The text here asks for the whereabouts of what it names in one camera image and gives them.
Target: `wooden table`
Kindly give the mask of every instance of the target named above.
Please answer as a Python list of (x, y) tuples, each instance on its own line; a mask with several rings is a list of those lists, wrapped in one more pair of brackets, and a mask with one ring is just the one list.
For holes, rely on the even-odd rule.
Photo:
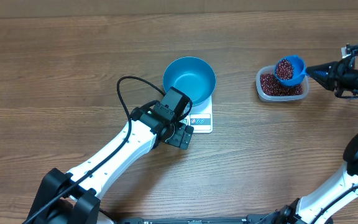
[[(111, 187), (116, 216), (233, 217), (268, 213), (310, 194), (358, 133), (358, 101), (310, 81), (305, 100), (262, 103), (255, 75), (286, 55), (339, 60), (358, 43), (358, 11), (246, 12), (0, 20), (0, 223), (21, 223), (42, 177), (100, 150), (123, 127), (116, 82), (162, 86), (182, 56), (215, 70), (214, 131), (187, 151), (159, 146)], [(156, 91), (125, 81), (131, 109)], [(358, 223), (358, 199), (336, 223)]]

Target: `red bean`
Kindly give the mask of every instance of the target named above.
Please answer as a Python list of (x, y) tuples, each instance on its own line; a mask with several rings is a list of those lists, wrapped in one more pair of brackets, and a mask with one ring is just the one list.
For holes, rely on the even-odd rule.
[(281, 80), (290, 80), (293, 77), (293, 67), (287, 59), (281, 60), (276, 69), (276, 76)]
[(262, 74), (260, 76), (260, 85), (262, 91), (269, 96), (296, 96), (302, 95), (302, 85), (296, 85), (294, 87), (285, 87), (274, 76), (274, 74)]

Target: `blue scoop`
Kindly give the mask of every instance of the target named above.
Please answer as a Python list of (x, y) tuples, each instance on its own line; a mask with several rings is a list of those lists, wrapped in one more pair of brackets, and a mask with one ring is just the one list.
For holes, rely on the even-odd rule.
[(193, 106), (208, 99), (216, 86), (214, 70), (204, 60), (183, 57), (172, 62), (165, 70), (162, 85), (165, 92), (171, 86), (190, 97)]
[[(276, 75), (278, 63), (280, 63), (284, 59), (287, 59), (292, 64), (292, 67), (293, 67), (293, 76), (292, 76), (292, 79), (289, 79), (289, 80), (282, 80), (281, 78), (278, 78)], [(280, 81), (280, 83), (282, 85), (287, 86), (287, 87), (293, 87), (293, 86), (299, 85), (305, 78), (306, 65), (305, 65), (305, 61), (303, 61), (303, 59), (301, 57), (299, 57), (297, 55), (287, 56), (287, 57), (282, 58), (280, 61), (278, 61), (278, 63), (276, 64), (276, 67), (274, 68), (274, 75)]]

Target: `white digital scale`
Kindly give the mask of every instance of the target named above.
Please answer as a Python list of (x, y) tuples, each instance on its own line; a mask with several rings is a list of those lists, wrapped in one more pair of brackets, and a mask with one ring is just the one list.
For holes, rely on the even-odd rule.
[(182, 123), (194, 127), (195, 134), (209, 134), (212, 132), (212, 96), (206, 99), (202, 104), (193, 106), (190, 114), (183, 120)]

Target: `blue bowl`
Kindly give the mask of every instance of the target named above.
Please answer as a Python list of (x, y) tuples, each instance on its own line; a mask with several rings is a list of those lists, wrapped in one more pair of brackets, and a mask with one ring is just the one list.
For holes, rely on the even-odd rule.
[(165, 92), (171, 86), (186, 94), (193, 106), (202, 104), (215, 90), (214, 70), (204, 60), (196, 57), (176, 59), (165, 70), (162, 85)]
[[(280, 63), (284, 59), (287, 59), (289, 62), (291, 62), (292, 66), (293, 66), (293, 76), (292, 76), (292, 79), (290, 79), (290, 80), (282, 80), (282, 79), (278, 78), (276, 75), (276, 69), (277, 69), (278, 63)], [(274, 68), (274, 75), (280, 81), (280, 83), (282, 85), (285, 85), (288, 87), (296, 86), (296, 85), (299, 85), (305, 78), (306, 65), (305, 65), (305, 61), (303, 61), (303, 59), (301, 57), (299, 57), (297, 55), (287, 56), (287, 57), (284, 57), (281, 60), (279, 60), (278, 63), (276, 64), (276, 67)]]

